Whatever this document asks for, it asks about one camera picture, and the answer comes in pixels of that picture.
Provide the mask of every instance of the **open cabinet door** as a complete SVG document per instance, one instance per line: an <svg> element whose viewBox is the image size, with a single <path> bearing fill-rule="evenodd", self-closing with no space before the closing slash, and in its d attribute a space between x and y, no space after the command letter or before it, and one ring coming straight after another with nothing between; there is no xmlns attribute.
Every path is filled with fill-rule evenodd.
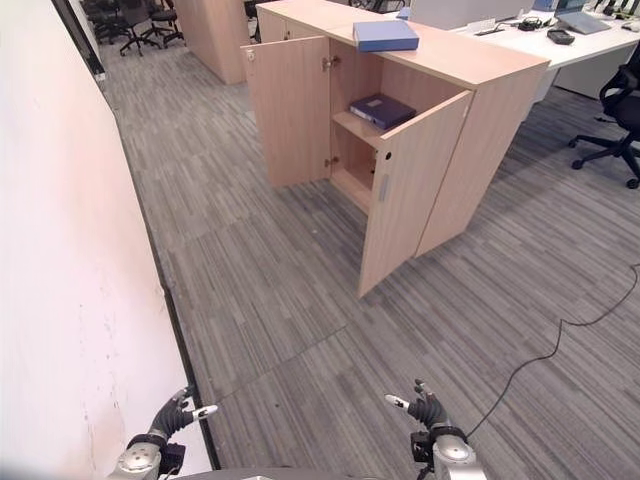
<svg viewBox="0 0 640 480"><path fill-rule="evenodd" d="M269 181L293 185L330 169L329 39L312 37L242 47Z"/></svg>
<svg viewBox="0 0 640 480"><path fill-rule="evenodd" d="M462 92L381 137L360 297L416 253L472 97Z"/></svg>

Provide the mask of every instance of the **gray carpet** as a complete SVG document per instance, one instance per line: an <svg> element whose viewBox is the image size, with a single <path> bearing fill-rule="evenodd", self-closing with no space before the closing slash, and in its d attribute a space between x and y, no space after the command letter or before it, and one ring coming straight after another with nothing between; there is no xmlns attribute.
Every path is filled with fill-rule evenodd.
<svg viewBox="0 0 640 480"><path fill-rule="evenodd" d="M617 138L599 104L553 89L520 128L468 230L356 298L366 217L326 181L273 189L246 85L179 42L101 54L226 467L413 479L418 425L383 401L426 380L470 430L511 371L596 318L640 262L640 191L624 162L573 171ZM640 289L571 329L472 438L490 478L640 478Z"/></svg>

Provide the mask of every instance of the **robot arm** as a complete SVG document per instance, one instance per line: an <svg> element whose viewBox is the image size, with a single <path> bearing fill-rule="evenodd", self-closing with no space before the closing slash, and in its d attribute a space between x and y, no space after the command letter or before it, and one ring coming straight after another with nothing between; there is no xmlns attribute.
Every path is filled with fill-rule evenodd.
<svg viewBox="0 0 640 480"><path fill-rule="evenodd" d="M182 467L185 448L167 443L178 430L213 414L218 407L210 405L185 411L190 388L178 391L158 411L146 434L136 435L120 455L116 469L108 480L156 480L161 474L177 474Z"/></svg>
<svg viewBox="0 0 640 480"><path fill-rule="evenodd" d="M434 472L437 480L486 480L482 465L465 434L453 425L435 395L424 391L424 383L416 380L416 385L416 391L422 398L415 402L409 403L394 395L386 395L385 399L427 428L426 432L411 434L413 459L427 464L418 480L430 472Z"/></svg>

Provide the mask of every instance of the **blue book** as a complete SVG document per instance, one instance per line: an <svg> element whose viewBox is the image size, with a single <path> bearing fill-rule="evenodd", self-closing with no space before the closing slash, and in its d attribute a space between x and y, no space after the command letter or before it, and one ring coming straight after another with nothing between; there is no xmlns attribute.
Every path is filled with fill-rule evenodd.
<svg viewBox="0 0 640 480"><path fill-rule="evenodd" d="M411 15L411 7L402 7L396 18L399 18L400 20L409 20L409 15Z"/></svg>
<svg viewBox="0 0 640 480"><path fill-rule="evenodd" d="M416 50L420 37L402 20L356 22L353 38L361 52Z"/></svg>
<svg viewBox="0 0 640 480"><path fill-rule="evenodd" d="M388 130L416 116L416 110L391 97L378 93L349 105L351 113Z"/></svg>

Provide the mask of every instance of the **door hinge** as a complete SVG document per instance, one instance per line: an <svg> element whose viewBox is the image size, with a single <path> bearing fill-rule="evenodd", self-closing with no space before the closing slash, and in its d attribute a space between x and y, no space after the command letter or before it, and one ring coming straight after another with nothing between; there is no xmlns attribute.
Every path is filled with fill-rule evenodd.
<svg viewBox="0 0 640 480"><path fill-rule="evenodd" d="M331 160L329 160L328 158L325 158L324 159L324 168L329 168L329 166L335 165L339 161L340 161L340 159L338 157L333 157Z"/></svg>
<svg viewBox="0 0 640 480"><path fill-rule="evenodd" d="M339 63L340 63L340 57L337 57L336 55L334 55L331 58L323 57L322 58L322 71L326 72L331 67L335 67Z"/></svg>

